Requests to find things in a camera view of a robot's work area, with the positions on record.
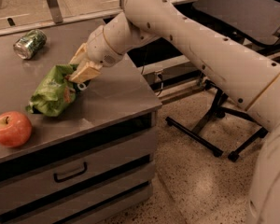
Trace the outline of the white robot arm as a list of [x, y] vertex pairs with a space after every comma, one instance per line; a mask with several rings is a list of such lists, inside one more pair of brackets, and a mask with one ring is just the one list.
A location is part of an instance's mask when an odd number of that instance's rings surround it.
[[91, 73], [162, 37], [183, 53], [239, 107], [264, 127], [245, 224], [280, 224], [280, 63], [180, 13], [169, 0], [124, 0], [123, 10], [98, 27], [73, 57]]

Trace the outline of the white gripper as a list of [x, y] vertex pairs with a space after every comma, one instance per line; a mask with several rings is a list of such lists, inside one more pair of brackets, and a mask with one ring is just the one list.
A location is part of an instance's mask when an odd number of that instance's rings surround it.
[[111, 67], [122, 58], [123, 56], [117, 54], [106, 42], [104, 26], [101, 25], [90, 34], [87, 43], [82, 43], [72, 57], [70, 64], [78, 64], [78, 67], [69, 80], [77, 84], [91, 80], [100, 75], [102, 66]]

